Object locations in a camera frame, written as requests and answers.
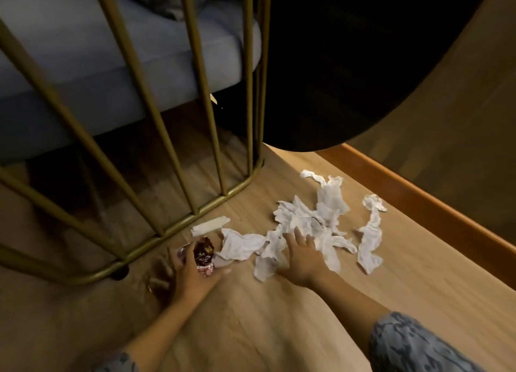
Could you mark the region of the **person's right hand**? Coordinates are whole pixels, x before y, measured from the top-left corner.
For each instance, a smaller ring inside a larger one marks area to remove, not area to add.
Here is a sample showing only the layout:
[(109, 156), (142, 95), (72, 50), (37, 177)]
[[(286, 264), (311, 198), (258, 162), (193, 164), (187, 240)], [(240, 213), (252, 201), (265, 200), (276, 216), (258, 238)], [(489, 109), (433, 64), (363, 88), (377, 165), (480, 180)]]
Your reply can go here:
[(323, 254), (315, 247), (315, 238), (304, 236), (298, 227), (293, 233), (284, 233), (288, 247), (288, 281), (296, 286), (312, 288), (329, 269)]

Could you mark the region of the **person's left hand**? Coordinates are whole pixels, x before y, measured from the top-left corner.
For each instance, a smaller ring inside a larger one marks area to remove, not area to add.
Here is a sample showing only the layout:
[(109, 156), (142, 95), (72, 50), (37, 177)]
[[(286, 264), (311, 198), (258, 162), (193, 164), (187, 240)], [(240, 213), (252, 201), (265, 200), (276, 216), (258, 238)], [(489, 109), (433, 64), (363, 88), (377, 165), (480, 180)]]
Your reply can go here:
[(185, 304), (193, 308), (198, 306), (214, 289), (217, 283), (211, 283), (207, 277), (197, 271), (193, 255), (194, 246), (186, 253), (186, 262), (182, 263), (177, 257), (177, 250), (169, 248), (169, 260), (172, 265), (174, 285), (171, 291), (171, 304)]

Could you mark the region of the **red snack wrapper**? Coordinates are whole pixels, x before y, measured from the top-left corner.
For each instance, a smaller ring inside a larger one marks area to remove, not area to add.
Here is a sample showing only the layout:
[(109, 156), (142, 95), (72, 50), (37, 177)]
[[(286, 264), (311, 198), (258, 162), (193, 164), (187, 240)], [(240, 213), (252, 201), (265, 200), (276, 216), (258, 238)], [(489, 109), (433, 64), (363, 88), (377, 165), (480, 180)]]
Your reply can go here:
[(183, 245), (177, 250), (177, 257), (182, 262), (186, 262), (186, 253), (193, 245), (193, 256), (196, 262), (197, 271), (202, 273), (204, 277), (210, 277), (214, 271), (213, 259), (215, 256), (215, 248), (209, 237), (201, 237), (186, 245)]

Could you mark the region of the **large white tissue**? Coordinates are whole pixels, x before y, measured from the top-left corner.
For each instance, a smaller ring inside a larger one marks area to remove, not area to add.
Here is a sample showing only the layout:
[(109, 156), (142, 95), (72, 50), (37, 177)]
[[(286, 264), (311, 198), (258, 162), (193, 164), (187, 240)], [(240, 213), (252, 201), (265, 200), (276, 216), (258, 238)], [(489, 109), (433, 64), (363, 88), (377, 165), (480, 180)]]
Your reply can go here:
[(293, 233), (295, 228), (298, 228), (303, 236), (314, 237), (316, 250), (323, 254), (324, 261), (331, 271), (339, 273), (341, 270), (336, 247), (352, 254), (358, 252), (353, 242), (345, 238), (346, 233), (338, 229), (339, 217), (349, 212), (349, 207), (342, 198), (342, 177), (329, 176), (325, 179), (308, 170), (303, 170), (300, 176), (312, 178), (319, 183), (316, 208), (309, 209), (298, 196), (295, 196), (292, 202), (279, 201), (274, 212), (274, 220), (278, 225), (274, 230), (267, 232), (265, 246), (257, 251), (258, 256), (255, 259), (253, 274), (260, 282), (273, 276), (279, 267), (287, 267), (283, 253), (287, 243), (283, 234)]

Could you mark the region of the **person's right forearm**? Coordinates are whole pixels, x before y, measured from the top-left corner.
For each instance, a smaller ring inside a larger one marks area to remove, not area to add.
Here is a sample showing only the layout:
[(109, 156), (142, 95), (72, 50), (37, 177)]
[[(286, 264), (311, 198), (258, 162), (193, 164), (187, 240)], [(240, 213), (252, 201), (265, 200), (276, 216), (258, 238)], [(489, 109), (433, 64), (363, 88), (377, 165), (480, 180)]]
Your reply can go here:
[(358, 348), (367, 356), (374, 325), (391, 311), (333, 271), (316, 273), (308, 284), (309, 289), (325, 301)]

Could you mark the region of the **person's left forearm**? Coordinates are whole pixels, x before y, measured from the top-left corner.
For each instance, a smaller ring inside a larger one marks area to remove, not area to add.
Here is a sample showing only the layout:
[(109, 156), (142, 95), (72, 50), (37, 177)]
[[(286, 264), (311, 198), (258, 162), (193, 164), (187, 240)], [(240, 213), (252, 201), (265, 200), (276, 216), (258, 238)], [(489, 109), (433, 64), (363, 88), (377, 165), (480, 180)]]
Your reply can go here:
[(139, 372), (156, 372), (175, 337), (203, 297), (190, 294), (174, 299), (164, 312), (125, 346)]

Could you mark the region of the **flat crumpled white tissue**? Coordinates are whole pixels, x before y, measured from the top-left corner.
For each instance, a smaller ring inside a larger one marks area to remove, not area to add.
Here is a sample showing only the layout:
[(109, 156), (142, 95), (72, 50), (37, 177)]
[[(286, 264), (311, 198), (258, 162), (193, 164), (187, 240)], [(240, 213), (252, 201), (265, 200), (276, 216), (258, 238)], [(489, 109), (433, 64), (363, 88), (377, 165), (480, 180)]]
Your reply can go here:
[(216, 268), (225, 267), (235, 260), (247, 260), (266, 243), (265, 236), (255, 233), (242, 235), (229, 228), (222, 228), (220, 233), (223, 237), (223, 244), (221, 250), (217, 251), (213, 258)]

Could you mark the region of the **white paper strip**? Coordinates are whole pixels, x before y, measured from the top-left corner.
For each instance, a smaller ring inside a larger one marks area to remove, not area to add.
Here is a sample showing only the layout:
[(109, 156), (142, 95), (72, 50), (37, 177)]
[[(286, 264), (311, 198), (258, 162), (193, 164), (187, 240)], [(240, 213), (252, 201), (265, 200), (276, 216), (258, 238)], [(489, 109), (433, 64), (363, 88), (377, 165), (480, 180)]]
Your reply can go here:
[(209, 221), (192, 226), (190, 232), (193, 237), (201, 236), (210, 232), (214, 232), (218, 229), (222, 229), (223, 226), (230, 221), (231, 219), (226, 216), (210, 219)]

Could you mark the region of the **long crumpled white tissue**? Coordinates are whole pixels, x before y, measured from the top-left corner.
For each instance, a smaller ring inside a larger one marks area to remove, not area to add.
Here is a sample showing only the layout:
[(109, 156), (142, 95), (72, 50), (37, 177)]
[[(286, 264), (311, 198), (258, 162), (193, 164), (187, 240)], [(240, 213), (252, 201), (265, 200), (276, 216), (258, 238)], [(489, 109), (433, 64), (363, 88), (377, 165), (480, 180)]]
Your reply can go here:
[(382, 242), (381, 212), (386, 212), (386, 207), (376, 194), (366, 195), (363, 205), (371, 212), (371, 215), (366, 225), (358, 229), (358, 232), (362, 234), (362, 239), (358, 246), (357, 260), (364, 272), (370, 275), (384, 261), (375, 251)]

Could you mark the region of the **orange wooden baseboard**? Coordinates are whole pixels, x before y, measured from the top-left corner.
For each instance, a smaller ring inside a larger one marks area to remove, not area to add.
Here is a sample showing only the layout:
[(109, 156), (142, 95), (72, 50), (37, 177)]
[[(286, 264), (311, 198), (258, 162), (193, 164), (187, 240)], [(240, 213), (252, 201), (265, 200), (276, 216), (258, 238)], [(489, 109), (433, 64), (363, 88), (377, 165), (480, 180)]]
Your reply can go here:
[(516, 291), (516, 246), (348, 144), (316, 154)]

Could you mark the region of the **grey patterned sleeve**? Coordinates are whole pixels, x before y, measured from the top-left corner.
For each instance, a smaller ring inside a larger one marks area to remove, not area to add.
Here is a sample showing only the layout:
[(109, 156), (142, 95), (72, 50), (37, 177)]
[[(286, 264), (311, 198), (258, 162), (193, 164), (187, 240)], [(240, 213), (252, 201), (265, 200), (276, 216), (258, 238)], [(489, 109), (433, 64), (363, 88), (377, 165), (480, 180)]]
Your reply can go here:
[(486, 372), (416, 319), (396, 311), (374, 324), (367, 355), (372, 372)]

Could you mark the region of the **dark round table top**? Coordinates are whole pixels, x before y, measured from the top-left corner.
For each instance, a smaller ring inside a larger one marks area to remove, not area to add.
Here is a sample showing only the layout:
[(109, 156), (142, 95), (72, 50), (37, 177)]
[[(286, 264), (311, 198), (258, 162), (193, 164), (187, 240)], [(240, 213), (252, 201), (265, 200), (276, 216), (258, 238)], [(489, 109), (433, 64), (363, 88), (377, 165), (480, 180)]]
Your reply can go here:
[(264, 142), (344, 143), (440, 62), (483, 0), (271, 0)]

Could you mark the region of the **grey upholstered sofa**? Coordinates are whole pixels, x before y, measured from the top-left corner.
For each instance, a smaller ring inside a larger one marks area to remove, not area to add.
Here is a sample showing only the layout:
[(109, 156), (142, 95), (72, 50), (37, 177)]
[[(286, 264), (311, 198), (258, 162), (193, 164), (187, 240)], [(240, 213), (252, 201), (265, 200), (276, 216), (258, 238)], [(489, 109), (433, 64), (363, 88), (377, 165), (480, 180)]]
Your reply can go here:
[[(183, 22), (116, 0), (160, 111), (198, 98)], [(0, 18), (63, 103), (95, 136), (148, 114), (97, 0), (0, 0)], [(242, 4), (209, 0), (197, 16), (210, 92), (242, 80)], [(0, 51), (0, 163), (74, 142), (61, 120)]]

